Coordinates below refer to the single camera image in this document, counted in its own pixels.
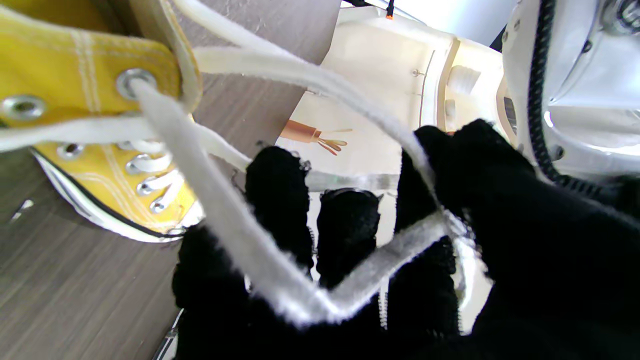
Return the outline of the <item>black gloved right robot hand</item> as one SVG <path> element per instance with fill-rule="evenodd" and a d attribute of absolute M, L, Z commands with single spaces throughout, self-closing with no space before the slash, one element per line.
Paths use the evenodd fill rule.
<path fill-rule="evenodd" d="M 637 360 L 639 224 L 539 180 L 486 121 L 414 132 L 439 200 L 470 225 L 493 281 L 462 335 L 447 237 L 390 281 L 387 329 L 374 301 L 338 325 L 286 323 L 246 290 L 203 225 L 173 276 L 176 360 Z"/>

